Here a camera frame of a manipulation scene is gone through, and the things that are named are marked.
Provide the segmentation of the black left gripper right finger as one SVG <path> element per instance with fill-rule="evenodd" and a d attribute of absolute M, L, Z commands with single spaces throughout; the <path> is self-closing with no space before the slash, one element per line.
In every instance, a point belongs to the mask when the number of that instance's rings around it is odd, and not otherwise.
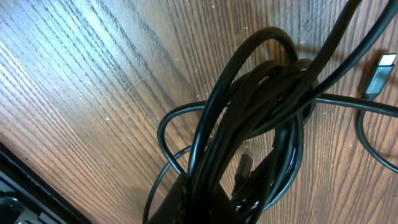
<path fill-rule="evenodd" d="M 245 224 L 229 198 L 218 185 L 215 193 L 195 196 L 189 205 L 189 223 Z"/>

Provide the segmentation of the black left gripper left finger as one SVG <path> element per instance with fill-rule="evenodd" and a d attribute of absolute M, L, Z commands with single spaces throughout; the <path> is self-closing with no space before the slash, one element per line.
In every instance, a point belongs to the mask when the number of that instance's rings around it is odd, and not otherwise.
<path fill-rule="evenodd" d="M 187 174 L 180 174 L 146 224 L 184 224 L 187 209 Z"/>

